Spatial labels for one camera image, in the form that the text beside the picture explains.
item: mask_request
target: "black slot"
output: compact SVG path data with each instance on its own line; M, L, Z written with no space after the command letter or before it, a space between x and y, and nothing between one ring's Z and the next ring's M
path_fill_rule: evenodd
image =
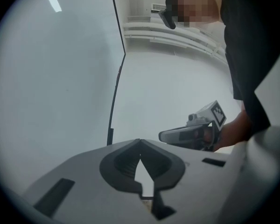
M206 162L208 164L212 164L212 165L219 166L219 167L223 167L226 163L225 161L210 159L210 158L205 158L202 160L202 162Z
M60 179L35 205L34 208L42 214L52 217L62 201L65 199L75 182Z

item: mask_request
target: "black shirt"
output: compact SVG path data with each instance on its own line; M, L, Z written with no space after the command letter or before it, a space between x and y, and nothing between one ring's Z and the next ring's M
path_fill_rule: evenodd
M270 126L254 91L280 54L280 0L222 0L220 13L234 98L243 100L254 134Z

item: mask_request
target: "person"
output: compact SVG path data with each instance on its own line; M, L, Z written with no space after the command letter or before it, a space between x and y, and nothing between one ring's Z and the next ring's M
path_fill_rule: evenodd
M166 0L160 13L166 26L196 26L222 22L226 27L226 59L234 99L242 101L241 112L226 124L214 151L248 140L270 122L254 91L280 54L280 0ZM211 134L206 128L204 140Z

